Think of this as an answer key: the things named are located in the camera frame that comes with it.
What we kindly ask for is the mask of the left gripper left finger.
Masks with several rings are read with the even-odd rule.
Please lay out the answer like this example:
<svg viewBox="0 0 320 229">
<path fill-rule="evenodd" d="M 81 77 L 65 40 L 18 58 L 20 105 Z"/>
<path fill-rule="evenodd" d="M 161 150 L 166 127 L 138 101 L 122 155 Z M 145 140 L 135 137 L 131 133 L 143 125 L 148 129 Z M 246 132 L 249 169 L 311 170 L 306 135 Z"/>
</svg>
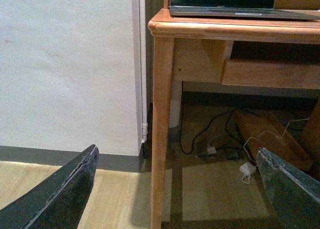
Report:
<svg viewBox="0 0 320 229">
<path fill-rule="evenodd" d="M 92 192 L 99 149 L 92 144 L 0 211 L 2 229 L 76 229 Z"/>
</svg>

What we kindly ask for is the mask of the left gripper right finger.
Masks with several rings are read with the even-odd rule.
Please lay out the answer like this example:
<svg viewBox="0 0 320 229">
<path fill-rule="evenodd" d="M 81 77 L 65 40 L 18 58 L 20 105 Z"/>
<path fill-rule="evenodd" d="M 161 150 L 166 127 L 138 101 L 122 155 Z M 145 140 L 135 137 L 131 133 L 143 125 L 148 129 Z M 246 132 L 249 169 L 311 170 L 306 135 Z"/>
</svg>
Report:
<svg viewBox="0 0 320 229">
<path fill-rule="evenodd" d="M 320 182 L 266 148 L 256 163 L 264 190 L 285 229 L 320 227 Z"/>
</svg>

